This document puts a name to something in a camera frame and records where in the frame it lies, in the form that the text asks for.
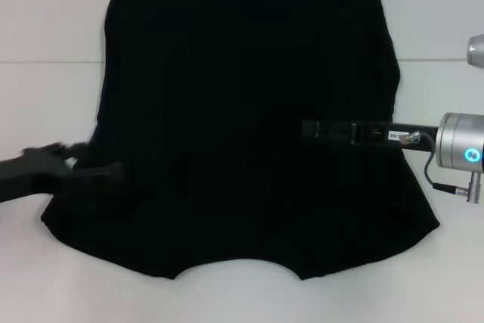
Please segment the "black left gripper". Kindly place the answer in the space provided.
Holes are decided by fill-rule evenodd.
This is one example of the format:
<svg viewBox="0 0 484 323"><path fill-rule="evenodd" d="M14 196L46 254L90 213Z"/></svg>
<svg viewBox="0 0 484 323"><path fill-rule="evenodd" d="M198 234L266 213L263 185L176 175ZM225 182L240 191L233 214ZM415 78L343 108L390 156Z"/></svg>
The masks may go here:
<svg viewBox="0 0 484 323"><path fill-rule="evenodd" d="M123 181L123 163L76 171L72 171L66 163L70 158L85 158L87 154L86 142L72 145L50 144L24 149L19 157L3 160L1 202L34 194L55 194L69 175L73 184L85 188L110 188Z"/></svg>

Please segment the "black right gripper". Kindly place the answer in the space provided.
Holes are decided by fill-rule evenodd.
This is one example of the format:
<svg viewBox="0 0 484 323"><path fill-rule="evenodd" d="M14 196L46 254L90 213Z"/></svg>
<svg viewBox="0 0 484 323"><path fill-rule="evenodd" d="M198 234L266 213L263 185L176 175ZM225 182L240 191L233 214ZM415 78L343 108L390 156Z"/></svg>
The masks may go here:
<svg viewBox="0 0 484 323"><path fill-rule="evenodd" d="M328 122L303 120L302 137L314 141L341 141L366 148L392 148L432 151L437 126L421 126L390 122Z"/></svg>

